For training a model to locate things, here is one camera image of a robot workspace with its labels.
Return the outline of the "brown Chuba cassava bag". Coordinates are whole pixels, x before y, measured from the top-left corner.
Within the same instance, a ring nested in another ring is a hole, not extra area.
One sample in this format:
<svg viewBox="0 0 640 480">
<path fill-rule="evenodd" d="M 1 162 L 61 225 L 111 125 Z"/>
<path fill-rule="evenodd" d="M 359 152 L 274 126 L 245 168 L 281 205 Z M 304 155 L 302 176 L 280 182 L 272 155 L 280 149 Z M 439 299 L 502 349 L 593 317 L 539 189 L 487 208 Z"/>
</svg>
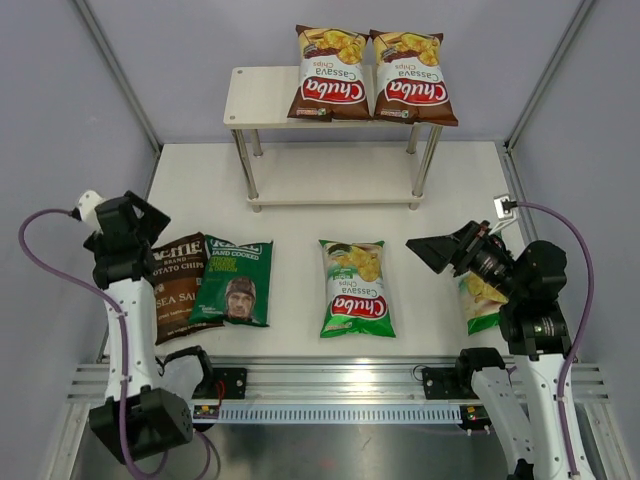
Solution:
<svg viewBox="0 0 640 480">
<path fill-rule="evenodd" d="M 296 27 L 299 81 L 287 116 L 331 122 L 371 118 L 363 56 L 369 36 L 339 28 Z"/>
<path fill-rule="evenodd" d="M 442 33 L 371 30 L 376 61 L 373 117 L 402 124 L 458 125 L 440 65 Z"/>
</svg>

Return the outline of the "brown Kettle sea salt bag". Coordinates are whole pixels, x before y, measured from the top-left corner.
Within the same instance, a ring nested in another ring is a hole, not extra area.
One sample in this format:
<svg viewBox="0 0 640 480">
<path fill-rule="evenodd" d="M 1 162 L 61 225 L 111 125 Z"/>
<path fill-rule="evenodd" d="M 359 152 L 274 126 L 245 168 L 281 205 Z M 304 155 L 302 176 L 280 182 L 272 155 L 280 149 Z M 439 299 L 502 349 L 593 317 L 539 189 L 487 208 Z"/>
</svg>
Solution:
<svg viewBox="0 0 640 480">
<path fill-rule="evenodd" d="M 202 330 L 222 327 L 220 320 L 189 322 L 202 283 L 208 257 L 205 235 L 183 236 L 152 250 L 153 281 L 156 302 L 156 344 Z"/>
</svg>

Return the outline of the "green Kettle hand cooked bag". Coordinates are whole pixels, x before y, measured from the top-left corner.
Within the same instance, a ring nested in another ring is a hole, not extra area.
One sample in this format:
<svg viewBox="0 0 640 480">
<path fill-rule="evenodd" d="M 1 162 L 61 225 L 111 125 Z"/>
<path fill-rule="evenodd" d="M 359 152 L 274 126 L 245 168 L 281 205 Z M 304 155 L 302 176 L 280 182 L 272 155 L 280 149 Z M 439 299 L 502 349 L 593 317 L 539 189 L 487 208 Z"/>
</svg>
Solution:
<svg viewBox="0 0 640 480">
<path fill-rule="evenodd" d="M 189 322 L 268 327 L 274 243 L 236 245 L 212 235 L 205 242 L 208 260 Z"/>
</svg>

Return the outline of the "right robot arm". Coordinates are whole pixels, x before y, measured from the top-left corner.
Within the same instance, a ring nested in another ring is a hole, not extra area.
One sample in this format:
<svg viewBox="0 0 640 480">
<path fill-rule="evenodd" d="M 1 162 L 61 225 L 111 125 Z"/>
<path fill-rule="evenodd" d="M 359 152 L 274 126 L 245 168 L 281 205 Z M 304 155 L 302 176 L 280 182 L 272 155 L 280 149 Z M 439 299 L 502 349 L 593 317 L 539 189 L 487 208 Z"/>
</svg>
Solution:
<svg viewBox="0 0 640 480">
<path fill-rule="evenodd" d="M 544 240 L 514 257 L 486 221 L 406 243 L 432 271 L 471 272 L 503 294 L 499 328 L 525 390 L 519 402 L 502 356 L 469 348 L 456 360 L 454 384 L 477 396 L 500 441 L 512 479 L 591 479 L 572 394 L 572 341 L 558 296 L 565 252 Z"/>
</svg>

